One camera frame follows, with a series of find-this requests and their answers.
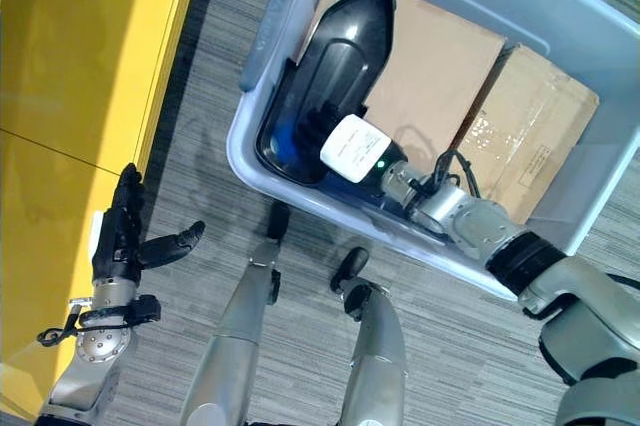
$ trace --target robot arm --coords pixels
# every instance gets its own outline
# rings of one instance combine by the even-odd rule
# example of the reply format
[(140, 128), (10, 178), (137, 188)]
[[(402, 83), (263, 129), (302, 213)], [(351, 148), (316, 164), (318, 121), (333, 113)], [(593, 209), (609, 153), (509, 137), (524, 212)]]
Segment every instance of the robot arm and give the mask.
[(382, 191), (422, 228), (447, 235), (510, 289), (528, 316), (544, 320), (539, 345), (570, 389), (559, 425), (640, 424), (640, 303), (579, 256), (567, 257), (509, 220), (498, 204), (449, 181), (435, 192), (404, 161), (382, 176)]
[[(142, 270), (186, 256), (202, 236), (204, 223), (198, 221), (178, 235), (140, 243), (141, 179), (129, 164), (120, 176), (111, 207), (104, 213), (92, 258), (93, 297), (72, 300), (64, 328), (38, 335), (43, 346), (54, 346), (69, 336), (76, 336), (76, 345), (73, 359), (49, 393), (36, 426), (100, 421), (115, 395), (123, 363), (135, 353), (133, 327), (160, 319), (155, 296), (136, 297)], [(80, 314), (83, 306), (90, 310)]]

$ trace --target yellow panel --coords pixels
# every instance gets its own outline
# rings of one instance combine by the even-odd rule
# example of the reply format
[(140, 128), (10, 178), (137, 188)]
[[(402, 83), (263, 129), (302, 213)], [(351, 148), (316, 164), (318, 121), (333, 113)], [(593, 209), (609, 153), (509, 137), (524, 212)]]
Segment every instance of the yellow panel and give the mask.
[(117, 173), (153, 137), (188, 0), (2, 0), (0, 127)]
[(71, 360), (36, 334), (60, 327), (71, 297), (91, 295), (88, 235), (93, 211), (111, 204), (118, 176), (11, 134), (2, 151), (3, 410), (35, 415)]

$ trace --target cardboard box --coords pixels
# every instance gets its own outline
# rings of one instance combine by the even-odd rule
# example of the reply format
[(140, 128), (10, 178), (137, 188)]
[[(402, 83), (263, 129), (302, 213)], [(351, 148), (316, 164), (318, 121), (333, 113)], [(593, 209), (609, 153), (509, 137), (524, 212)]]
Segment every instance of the cardboard box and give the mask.
[(452, 146), (471, 162), (483, 197), (524, 223), (598, 102), (589, 88), (517, 45), (499, 58)]
[[(324, 11), (320, 0), (305, 44)], [(455, 137), (504, 38), (423, 0), (396, 0), (393, 49), (365, 119), (397, 141), (420, 170)]]

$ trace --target white label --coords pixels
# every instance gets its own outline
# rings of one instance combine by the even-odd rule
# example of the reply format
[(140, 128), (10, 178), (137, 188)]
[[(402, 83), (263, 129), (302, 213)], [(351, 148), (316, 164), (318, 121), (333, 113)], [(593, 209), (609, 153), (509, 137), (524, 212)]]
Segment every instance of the white label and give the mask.
[(359, 183), (373, 168), (391, 138), (355, 114), (345, 116), (320, 150), (320, 160), (340, 176)]
[(102, 230), (102, 219), (104, 218), (103, 211), (94, 211), (91, 218), (91, 229), (89, 229), (89, 264), (93, 260), (93, 255), (98, 250), (98, 243), (100, 242), (100, 231)]

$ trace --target black strap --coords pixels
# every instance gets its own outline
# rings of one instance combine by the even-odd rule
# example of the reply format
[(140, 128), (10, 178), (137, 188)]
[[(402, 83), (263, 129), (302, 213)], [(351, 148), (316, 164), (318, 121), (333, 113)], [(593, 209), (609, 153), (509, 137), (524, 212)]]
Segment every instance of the black strap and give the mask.
[[(134, 299), (127, 306), (116, 306), (112, 308), (100, 308), (87, 311), (82, 315), (70, 313), (67, 316), (64, 328), (49, 328), (38, 334), (36, 340), (44, 347), (56, 346), (69, 336), (77, 336), (78, 333), (98, 331), (103, 329), (128, 329), (140, 324), (160, 320), (160, 303), (155, 296), (143, 294), (138, 299)], [(89, 326), (77, 328), (76, 322), (80, 317), (80, 324), (92, 319), (104, 319), (112, 316), (123, 316), (124, 324)]]

